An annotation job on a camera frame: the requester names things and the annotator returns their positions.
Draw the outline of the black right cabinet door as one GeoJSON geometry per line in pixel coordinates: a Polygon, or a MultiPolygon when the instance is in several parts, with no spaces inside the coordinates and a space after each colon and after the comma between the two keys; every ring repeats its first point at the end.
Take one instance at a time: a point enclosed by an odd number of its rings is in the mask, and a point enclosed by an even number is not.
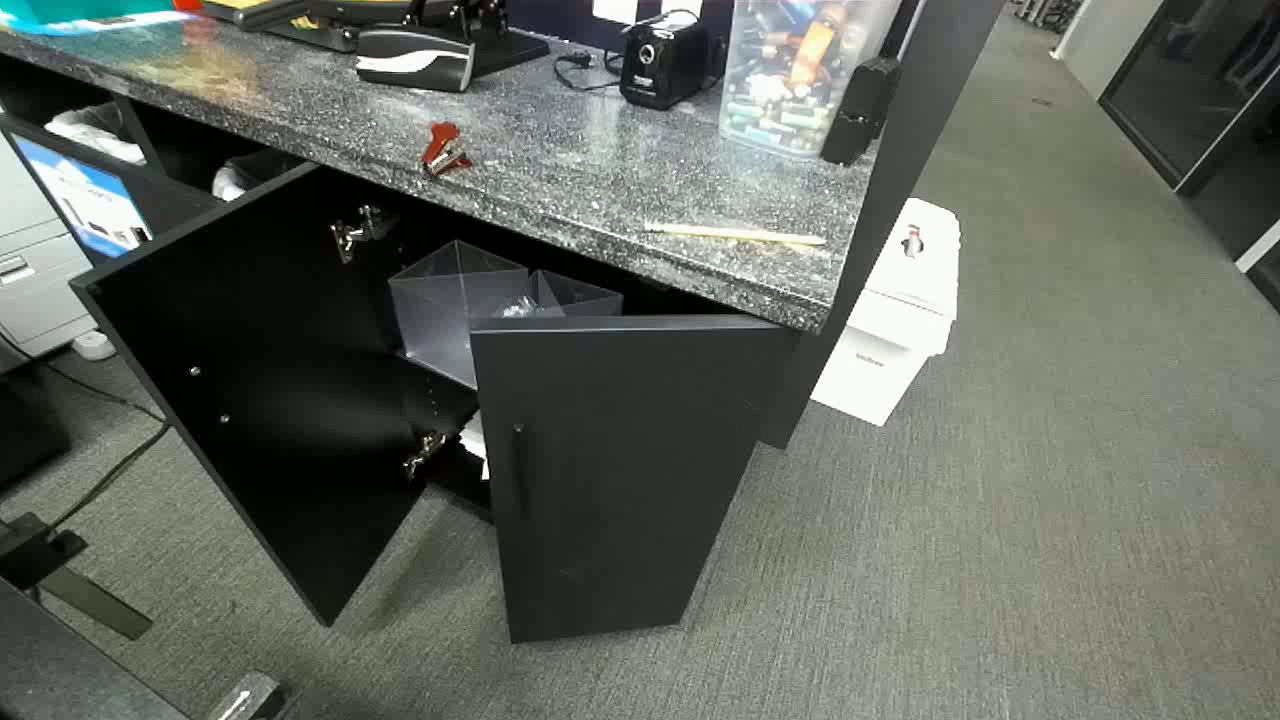
{"type": "Polygon", "coordinates": [[[749,317],[561,317],[474,334],[517,644],[677,624],[778,398],[749,317]],[[511,498],[529,423],[529,520],[511,498]]]}

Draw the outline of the black cabinet door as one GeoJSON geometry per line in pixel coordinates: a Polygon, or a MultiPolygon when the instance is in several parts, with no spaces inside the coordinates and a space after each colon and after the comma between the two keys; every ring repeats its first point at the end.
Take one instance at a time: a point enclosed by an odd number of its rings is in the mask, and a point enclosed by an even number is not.
{"type": "Polygon", "coordinates": [[[749,317],[561,317],[474,334],[517,644],[677,624],[778,398],[749,317]],[[529,423],[529,520],[511,498],[529,423]]]}
{"type": "Polygon", "coordinates": [[[299,606],[334,624],[422,492],[461,461],[477,392],[413,365],[389,280],[429,248],[424,203],[299,165],[76,280],[299,606]],[[329,224],[393,227],[336,261],[329,224]],[[424,434],[448,450],[405,482],[424,434]]]}

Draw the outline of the lower metal door hinge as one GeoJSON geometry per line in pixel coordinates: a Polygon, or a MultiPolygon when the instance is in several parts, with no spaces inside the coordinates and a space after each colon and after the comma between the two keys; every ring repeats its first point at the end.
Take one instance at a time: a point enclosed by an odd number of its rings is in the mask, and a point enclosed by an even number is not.
{"type": "Polygon", "coordinates": [[[422,482],[422,472],[448,450],[453,435],[424,434],[422,444],[405,455],[405,482],[422,482]]]}

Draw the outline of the metal door hinge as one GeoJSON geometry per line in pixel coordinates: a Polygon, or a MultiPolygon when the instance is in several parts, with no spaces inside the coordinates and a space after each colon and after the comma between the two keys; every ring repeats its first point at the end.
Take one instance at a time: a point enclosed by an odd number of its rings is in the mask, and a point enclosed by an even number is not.
{"type": "Polygon", "coordinates": [[[453,435],[424,434],[422,444],[405,455],[405,482],[422,482],[422,472],[448,450],[453,435]]]}
{"type": "Polygon", "coordinates": [[[334,232],[334,246],[336,246],[336,261],[348,264],[360,246],[384,241],[389,227],[393,227],[393,217],[384,207],[376,207],[376,203],[360,203],[356,207],[356,224],[334,220],[329,232],[334,232]]]}

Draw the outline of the upper metal door hinge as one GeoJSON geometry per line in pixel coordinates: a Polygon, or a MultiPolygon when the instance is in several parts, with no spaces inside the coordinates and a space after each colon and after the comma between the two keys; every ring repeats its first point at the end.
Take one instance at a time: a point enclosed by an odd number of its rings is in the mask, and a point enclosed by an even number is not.
{"type": "Polygon", "coordinates": [[[393,227],[393,217],[384,207],[376,207],[376,203],[360,203],[356,207],[356,224],[334,220],[329,232],[334,232],[334,246],[336,246],[336,261],[348,264],[360,246],[384,241],[389,227],[393,227]]]}

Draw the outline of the black left cabinet door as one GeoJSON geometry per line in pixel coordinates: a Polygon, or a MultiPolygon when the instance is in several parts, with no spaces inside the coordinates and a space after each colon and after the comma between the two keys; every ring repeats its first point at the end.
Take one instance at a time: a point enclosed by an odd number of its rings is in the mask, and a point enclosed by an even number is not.
{"type": "Polygon", "coordinates": [[[477,392],[413,365],[389,280],[429,248],[424,203],[299,165],[76,280],[299,606],[334,624],[422,492],[461,461],[477,392]],[[336,261],[329,224],[393,227],[336,261]],[[448,450],[405,482],[424,434],[448,450]]]}

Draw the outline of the black cabinet side panel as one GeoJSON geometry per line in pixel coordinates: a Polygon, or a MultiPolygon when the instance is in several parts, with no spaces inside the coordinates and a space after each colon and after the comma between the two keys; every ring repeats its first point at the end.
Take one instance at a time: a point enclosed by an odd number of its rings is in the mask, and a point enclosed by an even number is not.
{"type": "Polygon", "coordinates": [[[854,241],[836,264],[824,317],[783,345],[778,398],[762,440],[783,450],[807,398],[860,302],[887,232],[911,198],[958,101],[993,37],[1005,0],[925,0],[887,101],[879,153],[855,213],[854,241]]]}

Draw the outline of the yellow pencil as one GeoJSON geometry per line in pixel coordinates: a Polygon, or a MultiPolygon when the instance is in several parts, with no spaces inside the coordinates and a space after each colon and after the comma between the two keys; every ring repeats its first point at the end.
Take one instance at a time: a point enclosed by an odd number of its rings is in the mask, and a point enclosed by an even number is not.
{"type": "Polygon", "coordinates": [[[752,241],[752,246],[790,246],[790,248],[824,248],[824,238],[807,232],[771,232],[771,227],[720,227],[720,224],[662,224],[643,220],[648,232],[670,232],[670,238],[720,238],[720,241],[752,241]]]}

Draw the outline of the granite countertop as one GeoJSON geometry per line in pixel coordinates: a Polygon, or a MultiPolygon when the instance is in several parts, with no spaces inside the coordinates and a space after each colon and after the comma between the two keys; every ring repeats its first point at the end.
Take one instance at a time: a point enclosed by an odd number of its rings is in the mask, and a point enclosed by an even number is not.
{"type": "Polygon", "coordinates": [[[572,94],[544,62],[461,98],[413,94],[365,84],[346,58],[205,15],[0,33],[0,53],[790,329],[824,317],[872,176],[866,162],[840,168],[730,136],[708,104],[648,111],[572,94]],[[466,172],[424,176],[433,122],[466,128],[466,172]],[[829,246],[670,238],[643,220],[829,246]]]}

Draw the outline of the white cardboard box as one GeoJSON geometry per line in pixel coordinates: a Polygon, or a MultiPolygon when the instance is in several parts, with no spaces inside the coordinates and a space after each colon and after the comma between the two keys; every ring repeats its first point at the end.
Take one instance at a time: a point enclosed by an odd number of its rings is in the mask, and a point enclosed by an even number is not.
{"type": "Polygon", "coordinates": [[[883,430],[962,317],[962,217],[910,199],[814,388],[814,400],[883,430]]]}

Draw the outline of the black electric pencil sharpener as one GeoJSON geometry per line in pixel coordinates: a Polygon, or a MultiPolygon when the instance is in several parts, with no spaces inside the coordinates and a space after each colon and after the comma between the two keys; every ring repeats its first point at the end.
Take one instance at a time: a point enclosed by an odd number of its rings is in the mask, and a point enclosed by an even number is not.
{"type": "Polygon", "coordinates": [[[635,110],[677,110],[713,77],[713,37],[696,11],[677,9],[623,33],[619,94],[635,110]]]}

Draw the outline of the red staple remover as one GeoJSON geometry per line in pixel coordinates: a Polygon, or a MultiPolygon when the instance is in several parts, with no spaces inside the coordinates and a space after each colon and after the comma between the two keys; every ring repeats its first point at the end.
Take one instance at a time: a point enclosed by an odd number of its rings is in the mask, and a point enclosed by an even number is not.
{"type": "Polygon", "coordinates": [[[466,148],[466,128],[453,122],[433,122],[429,142],[422,148],[422,168],[429,181],[440,181],[448,172],[466,172],[474,165],[466,148]]]}

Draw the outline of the clear plastic candy jar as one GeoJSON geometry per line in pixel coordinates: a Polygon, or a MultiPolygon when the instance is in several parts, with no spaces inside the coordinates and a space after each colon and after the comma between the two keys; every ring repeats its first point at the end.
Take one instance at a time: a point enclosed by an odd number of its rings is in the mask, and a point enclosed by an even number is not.
{"type": "Polygon", "coordinates": [[[818,157],[854,74],[879,58],[901,0],[735,0],[720,128],[818,157]]]}

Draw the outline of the black monitor stand base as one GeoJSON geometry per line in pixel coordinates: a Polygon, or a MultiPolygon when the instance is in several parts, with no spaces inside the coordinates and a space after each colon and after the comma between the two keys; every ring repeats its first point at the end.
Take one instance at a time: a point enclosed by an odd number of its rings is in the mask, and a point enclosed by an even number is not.
{"type": "Polygon", "coordinates": [[[461,50],[477,53],[480,77],[550,53],[544,40],[507,26],[507,0],[294,0],[263,33],[346,58],[461,50]]]}

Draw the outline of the white printer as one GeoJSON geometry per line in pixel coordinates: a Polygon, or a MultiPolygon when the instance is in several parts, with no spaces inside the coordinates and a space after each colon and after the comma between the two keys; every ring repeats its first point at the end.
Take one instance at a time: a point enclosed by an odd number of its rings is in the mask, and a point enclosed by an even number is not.
{"type": "Polygon", "coordinates": [[[10,122],[0,136],[0,334],[23,357],[91,337],[72,280],[152,241],[119,172],[10,122]]]}

